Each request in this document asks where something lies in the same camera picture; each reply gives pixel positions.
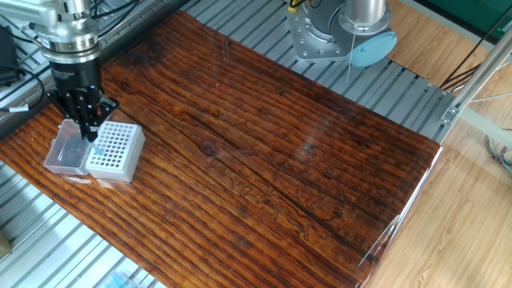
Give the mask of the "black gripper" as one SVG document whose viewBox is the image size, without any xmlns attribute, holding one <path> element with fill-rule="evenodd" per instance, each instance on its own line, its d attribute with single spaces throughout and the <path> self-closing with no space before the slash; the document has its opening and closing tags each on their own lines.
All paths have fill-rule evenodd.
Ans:
<svg viewBox="0 0 512 288">
<path fill-rule="evenodd" d="M 81 63 L 50 62 L 50 70 L 56 89 L 46 92 L 46 97 L 65 119 L 78 124 L 84 141 L 94 141 L 100 126 L 119 108 L 119 102 L 102 91 L 100 59 Z M 92 86 L 87 104 L 83 96 L 76 99 L 67 92 Z"/>
</svg>

